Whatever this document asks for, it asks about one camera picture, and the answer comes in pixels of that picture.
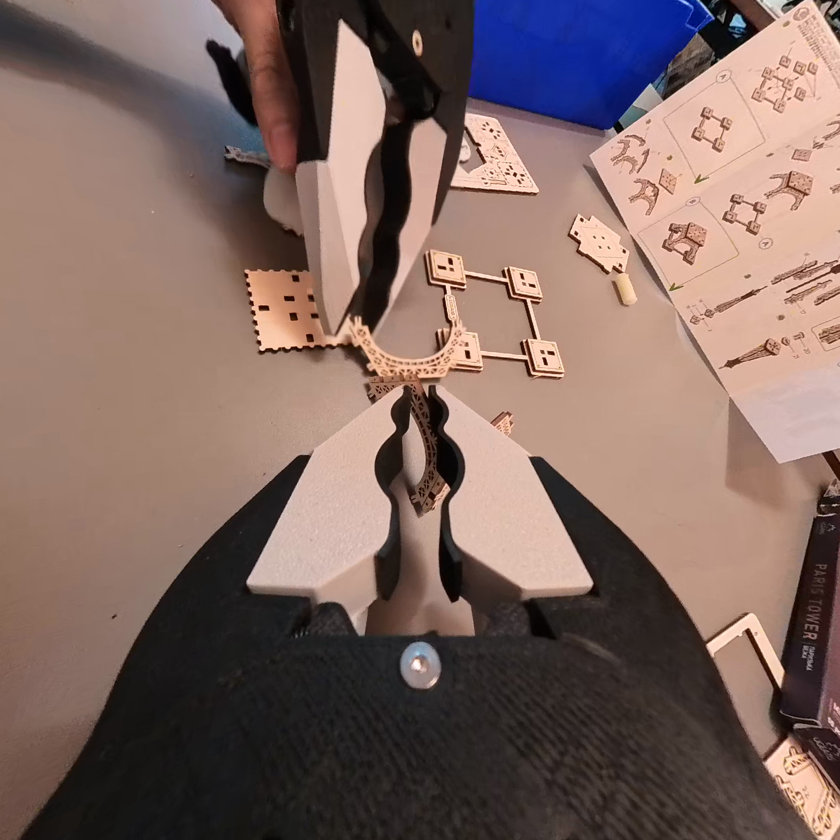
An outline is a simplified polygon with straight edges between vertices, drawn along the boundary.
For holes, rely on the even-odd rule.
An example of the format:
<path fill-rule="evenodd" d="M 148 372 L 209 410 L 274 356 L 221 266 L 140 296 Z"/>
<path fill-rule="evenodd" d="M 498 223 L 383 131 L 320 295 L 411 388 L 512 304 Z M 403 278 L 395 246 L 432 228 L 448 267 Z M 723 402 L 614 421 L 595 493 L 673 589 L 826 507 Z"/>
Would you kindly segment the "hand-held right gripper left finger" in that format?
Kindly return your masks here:
<path fill-rule="evenodd" d="M 248 579 L 262 595 L 337 603 L 365 633 L 398 582 L 404 390 L 395 388 L 315 448 Z"/>

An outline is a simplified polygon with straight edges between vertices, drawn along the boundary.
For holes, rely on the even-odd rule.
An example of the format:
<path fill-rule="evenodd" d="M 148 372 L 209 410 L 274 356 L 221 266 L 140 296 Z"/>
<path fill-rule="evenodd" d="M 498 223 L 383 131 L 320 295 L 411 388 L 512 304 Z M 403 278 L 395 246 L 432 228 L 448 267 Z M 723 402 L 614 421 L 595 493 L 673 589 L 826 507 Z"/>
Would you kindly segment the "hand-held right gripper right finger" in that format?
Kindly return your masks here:
<path fill-rule="evenodd" d="M 506 603 L 594 591 L 529 452 L 441 385 L 429 388 L 437 470 L 449 487 L 440 507 L 439 576 L 469 619 L 435 608 L 429 630 L 472 635 L 474 617 Z"/>

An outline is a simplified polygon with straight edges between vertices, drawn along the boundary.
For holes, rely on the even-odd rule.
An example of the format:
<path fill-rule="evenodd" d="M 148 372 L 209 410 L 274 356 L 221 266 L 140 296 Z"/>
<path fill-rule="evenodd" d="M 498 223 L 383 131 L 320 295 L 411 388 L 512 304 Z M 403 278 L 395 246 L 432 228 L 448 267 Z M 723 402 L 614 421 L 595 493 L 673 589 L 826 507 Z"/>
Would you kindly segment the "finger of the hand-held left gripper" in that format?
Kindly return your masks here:
<path fill-rule="evenodd" d="M 324 332 L 340 334 L 361 283 L 366 180 L 393 84 L 341 18 L 294 19 L 300 107 L 297 193 Z"/>
<path fill-rule="evenodd" d="M 433 226 L 447 132 L 433 118 L 389 126 L 381 143 L 382 206 L 358 314 L 376 329 Z"/>

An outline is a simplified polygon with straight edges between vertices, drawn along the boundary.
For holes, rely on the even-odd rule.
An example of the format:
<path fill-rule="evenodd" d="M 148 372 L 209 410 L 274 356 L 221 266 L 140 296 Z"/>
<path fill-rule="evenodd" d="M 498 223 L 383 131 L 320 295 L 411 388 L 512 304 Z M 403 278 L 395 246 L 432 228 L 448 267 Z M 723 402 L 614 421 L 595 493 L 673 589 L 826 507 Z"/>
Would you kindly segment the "square wooden plate with slots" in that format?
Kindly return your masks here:
<path fill-rule="evenodd" d="M 324 331 L 306 270 L 247 270 L 245 282 L 259 352 L 327 349 L 351 344 L 350 332 Z"/>

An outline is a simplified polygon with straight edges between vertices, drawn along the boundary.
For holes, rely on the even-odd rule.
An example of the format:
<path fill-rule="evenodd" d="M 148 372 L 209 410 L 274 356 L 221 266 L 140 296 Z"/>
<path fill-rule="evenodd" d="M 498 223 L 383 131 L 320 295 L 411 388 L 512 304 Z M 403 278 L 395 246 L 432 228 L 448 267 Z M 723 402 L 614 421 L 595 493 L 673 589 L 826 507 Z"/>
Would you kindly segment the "grey desk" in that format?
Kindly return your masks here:
<path fill-rule="evenodd" d="M 346 350 L 260 353 L 246 269 L 306 265 L 265 213 L 212 2 L 2 2 L 2 838 L 67 774 L 142 625 L 204 543 L 367 406 Z M 566 376 L 492 360 L 444 385 L 645 552 L 704 637 L 784 644 L 822 457 L 775 462 L 639 252 L 624 308 L 573 215 L 623 224 L 593 129 L 478 102 L 536 196 L 454 191 L 429 243 L 535 270 Z"/>

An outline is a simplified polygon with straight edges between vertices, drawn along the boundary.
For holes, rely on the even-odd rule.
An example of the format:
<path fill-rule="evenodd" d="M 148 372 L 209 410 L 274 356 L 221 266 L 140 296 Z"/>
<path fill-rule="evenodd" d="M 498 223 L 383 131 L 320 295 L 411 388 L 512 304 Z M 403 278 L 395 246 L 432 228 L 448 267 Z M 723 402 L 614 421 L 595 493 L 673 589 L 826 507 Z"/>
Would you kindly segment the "person's left hand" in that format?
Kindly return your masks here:
<path fill-rule="evenodd" d="M 280 34 L 274 1 L 215 1 L 242 39 L 257 124 L 273 165 L 298 165 L 298 92 Z"/>

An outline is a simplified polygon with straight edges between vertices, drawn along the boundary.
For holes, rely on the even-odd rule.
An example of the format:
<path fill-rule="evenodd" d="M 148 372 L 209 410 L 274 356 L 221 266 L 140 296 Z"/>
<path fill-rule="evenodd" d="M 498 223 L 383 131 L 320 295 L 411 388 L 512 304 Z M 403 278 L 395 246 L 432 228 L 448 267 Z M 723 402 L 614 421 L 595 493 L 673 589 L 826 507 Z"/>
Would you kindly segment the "punched wooden parts sheet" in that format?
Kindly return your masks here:
<path fill-rule="evenodd" d="M 514 149 L 501 123 L 467 112 L 454 189 L 536 195 L 539 189 Z"/>

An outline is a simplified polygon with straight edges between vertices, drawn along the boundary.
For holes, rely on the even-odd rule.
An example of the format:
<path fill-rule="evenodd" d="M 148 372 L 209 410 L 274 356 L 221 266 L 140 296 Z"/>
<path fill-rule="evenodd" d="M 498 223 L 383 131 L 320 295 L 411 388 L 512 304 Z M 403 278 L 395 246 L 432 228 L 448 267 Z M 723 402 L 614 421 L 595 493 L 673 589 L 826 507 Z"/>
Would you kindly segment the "blue plastic bin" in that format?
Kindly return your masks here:
<path fill-rule="evenodd" d="M 710 21 L 698 1 L 478 1 L 469 95 L 608 130 Z"/>

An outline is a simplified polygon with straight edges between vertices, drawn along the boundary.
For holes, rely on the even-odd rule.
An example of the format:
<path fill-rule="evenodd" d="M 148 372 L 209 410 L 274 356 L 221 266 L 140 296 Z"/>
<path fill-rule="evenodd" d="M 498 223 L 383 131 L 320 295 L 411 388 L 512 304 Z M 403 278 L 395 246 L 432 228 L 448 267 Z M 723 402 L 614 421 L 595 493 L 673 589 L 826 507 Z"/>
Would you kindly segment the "small wooden octagonal plate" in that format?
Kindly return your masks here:
<path fill-rule="evenodd" d="M 577 215 L 569 236 L 578 244 L 577 253 L 590 259 L 605 273 L 627 272 L 629 251 L 623 247 L 620 235 L 595 216 Z"/>

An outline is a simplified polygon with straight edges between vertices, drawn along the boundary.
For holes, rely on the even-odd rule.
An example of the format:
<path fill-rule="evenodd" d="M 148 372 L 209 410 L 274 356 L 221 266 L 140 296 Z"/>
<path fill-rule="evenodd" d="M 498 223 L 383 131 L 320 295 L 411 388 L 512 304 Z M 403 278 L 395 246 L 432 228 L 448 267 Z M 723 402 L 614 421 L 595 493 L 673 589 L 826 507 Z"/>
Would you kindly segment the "dark cardboard box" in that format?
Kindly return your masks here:
<path fill-rule="evenodd" d="M 839 727 L 839 482 L 817 503 L 783 656 L 780 712 L 795 724 Z"/>

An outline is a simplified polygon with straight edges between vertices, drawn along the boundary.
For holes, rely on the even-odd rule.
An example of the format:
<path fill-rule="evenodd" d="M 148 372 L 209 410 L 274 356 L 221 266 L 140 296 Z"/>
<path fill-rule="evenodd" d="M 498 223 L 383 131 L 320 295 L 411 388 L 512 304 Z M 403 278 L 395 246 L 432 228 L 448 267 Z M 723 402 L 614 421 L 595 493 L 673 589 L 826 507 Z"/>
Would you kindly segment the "paper instruction sheet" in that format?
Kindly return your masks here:
<path fill-rule="evenodd" d="M 591 155 L 775 460 L 838 449 L 839 46 L 802 2 Z"/>

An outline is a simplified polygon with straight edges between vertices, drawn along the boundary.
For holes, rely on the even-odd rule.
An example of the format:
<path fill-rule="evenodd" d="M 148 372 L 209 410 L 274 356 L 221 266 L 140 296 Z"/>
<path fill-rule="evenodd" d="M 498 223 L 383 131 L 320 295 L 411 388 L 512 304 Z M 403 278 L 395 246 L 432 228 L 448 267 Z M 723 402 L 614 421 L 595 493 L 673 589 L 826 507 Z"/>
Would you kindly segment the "dark printed card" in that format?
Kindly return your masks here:
<path fill-rule="evenodd" d="M 792 737 L 839 789 L 839 737 L 830 728 L 796 725 Z"/>

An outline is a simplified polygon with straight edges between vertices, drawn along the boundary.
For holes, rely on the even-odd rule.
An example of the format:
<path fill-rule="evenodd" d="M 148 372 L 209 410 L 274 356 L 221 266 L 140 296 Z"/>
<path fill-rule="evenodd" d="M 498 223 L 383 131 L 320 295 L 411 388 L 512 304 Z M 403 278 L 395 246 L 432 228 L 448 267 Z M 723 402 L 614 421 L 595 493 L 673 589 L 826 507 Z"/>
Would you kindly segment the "wooden parts sheet with pieces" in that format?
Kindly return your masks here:
<path fill-rule="evenodd" d="M 793 738 L 781 741 L 763 764 L 815 838 L 838 838 L 839 794 L 814 759 Z"/>

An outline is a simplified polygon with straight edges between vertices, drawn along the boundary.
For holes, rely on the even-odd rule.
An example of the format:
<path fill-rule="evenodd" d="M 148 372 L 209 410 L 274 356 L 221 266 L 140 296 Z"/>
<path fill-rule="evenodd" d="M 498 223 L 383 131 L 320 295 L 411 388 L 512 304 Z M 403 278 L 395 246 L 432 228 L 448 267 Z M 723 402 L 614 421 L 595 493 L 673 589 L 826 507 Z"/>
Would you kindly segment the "wooden square frame base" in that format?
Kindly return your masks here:
<path fill-rule="evenodd" d="M 461 330 L 453 355 L 451 371 L 481 372 L 484 363 L 510 361 L 523 363 L 533 379 L 560 380 L 565 369 L 556 342 L 542 337 L 534 311 L 543 300 L 538 275 L 515 266 L 505 267 L 500 276 L 467 270 L 460 255 L 431 249 L 424 255 L 427 282 L 444 290 L 444 311 L 448 324 L 460 321 L 455 293 L 465 291 L 470 281 L 493 283 L 503 286 L 512 301 L 521 303 L 526 311 L 531 331 L 529 338 L 520 342 L 519 353 L 483 350 L 477 332 Z"/>

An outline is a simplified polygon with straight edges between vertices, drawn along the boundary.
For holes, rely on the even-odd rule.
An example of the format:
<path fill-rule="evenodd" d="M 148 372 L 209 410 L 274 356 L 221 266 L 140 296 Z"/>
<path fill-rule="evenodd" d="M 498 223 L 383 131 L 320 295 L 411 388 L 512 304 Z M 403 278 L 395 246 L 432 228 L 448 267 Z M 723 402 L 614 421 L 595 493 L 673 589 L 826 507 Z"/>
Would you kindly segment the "empty pale sheet frame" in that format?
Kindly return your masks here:
<path fill-rule="evenodd" d="M 777 690 L 781 690 L 784 684 L 784 667 L 769 637 L 764 632 L 760 620 L 753 613 L 742 614 L 738 619 L 720 630 L 719 633 L 710 637 L 706 642 L 709 656 L 716 657 L 723 648 L 742 636 L 749 638 L 764 672 L 772 685 Z"/>

